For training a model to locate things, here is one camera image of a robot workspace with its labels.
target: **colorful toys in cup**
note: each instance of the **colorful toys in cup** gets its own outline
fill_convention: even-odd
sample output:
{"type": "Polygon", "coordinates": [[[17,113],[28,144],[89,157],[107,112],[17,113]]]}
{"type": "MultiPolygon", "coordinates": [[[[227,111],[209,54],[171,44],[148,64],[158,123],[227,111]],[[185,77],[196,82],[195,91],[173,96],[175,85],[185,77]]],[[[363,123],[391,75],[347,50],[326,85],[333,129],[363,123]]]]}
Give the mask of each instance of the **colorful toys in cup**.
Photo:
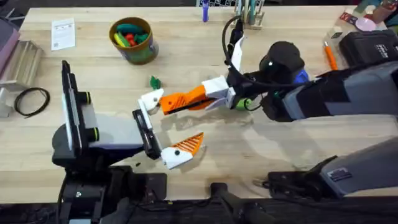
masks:
{"type": "Polygon", "coordinates": [[[119,24],[116,27],[114,40],[121,47],[133,47],[144,42],[149,34],[144,29],[134,24],[119,24]]]}

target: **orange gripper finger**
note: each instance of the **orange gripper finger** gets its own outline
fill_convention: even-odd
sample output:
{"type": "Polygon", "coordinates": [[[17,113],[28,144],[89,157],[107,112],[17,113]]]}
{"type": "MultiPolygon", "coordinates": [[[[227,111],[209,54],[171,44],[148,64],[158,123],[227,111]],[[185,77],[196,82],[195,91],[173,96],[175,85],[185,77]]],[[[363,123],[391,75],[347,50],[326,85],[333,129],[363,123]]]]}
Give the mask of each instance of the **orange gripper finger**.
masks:
{"type": "MultiPolygon", "coordinates": [[[[190,91],[189,93],[174,93],[164,96],[160,99],[159,103],[162,107],[164,115],[170,114],[173,110],[179,109],[183,106],[188,106],[201,100],[207,100],[206,90],[203,85],[200,85],[190,91]]],[[[198,106],[189,108],[188,110],[202,110],[205,109],[214,100],[209,100],[201,103],[198,106]]]]}
{"type": "Polygon", "coordinates": [[[201,142],[203,140],[203,133],[199,133],[184,141],[174,144],[172,147],[176,147],[179,150],[190,152],[193,156],[198,152],[201,142]]]}

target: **colorful cup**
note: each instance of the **colorful cup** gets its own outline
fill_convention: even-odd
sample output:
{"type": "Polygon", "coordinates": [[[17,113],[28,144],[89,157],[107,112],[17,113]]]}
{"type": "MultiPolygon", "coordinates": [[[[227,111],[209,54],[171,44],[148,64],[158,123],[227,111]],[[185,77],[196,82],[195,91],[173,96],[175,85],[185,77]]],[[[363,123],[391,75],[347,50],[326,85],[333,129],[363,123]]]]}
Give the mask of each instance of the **colorful cup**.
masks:
{"type": "Polygon", "coordinates": [[[154,40],[152,29],[147,21],[138,17],[127,17],[115,22],[109,30],[109,39],[111,40],[114,47],[116,47],[122,56],[135,65],[143,65],[151,62],[156,58],[159,53],[159,45],[154,40]],[[145,30],[148,34],[148,38],[140,44],[133,47],[121,47],[116,43],[114,34],[116,33],[116,27],[119,24],[134,24],[145,30]]]}

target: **white paper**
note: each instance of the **white paper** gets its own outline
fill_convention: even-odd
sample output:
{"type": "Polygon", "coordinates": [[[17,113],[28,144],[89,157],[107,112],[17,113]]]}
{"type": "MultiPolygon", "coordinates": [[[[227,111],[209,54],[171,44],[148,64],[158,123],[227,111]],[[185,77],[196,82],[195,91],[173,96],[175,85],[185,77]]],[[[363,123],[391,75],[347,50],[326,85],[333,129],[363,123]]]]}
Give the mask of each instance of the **white paper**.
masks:
{"type": "Polygon", "coordinates": [[[75,20],[52,21],[51,50],[60,50],[76,46],[75,20]]]}

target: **black coiled cable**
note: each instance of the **black coiled cable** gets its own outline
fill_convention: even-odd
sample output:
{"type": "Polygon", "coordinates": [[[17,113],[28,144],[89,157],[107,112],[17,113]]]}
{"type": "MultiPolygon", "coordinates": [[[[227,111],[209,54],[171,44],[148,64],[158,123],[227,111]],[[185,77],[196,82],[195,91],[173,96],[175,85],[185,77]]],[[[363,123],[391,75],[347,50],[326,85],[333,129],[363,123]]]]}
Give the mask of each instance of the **black coiled cable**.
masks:
{"type": "Polygon", "coordinates": [[[47,90],[40,88],[40,87],[32,87],[32,88],[28,88],[28,89],[22,91],[22,93],[20,93],[17,96],[17,98],[14,101],[14,109],[17,113],[25,116],[25,118],[30,118],[31,116],[35,116],[35,115],[41,113],[49,105],[49,103],[50,103],[50,93],[47,90]],[[33,91],[39,91],[44,96],[45,101],[44,101],[43,105],[40,108],[38,108],[37,110],[35,110],[31,113],[23,113],[20,110],[19,105],[20,105],[23,97],[26,96],[26,94],[33,92],[33,91]]]}

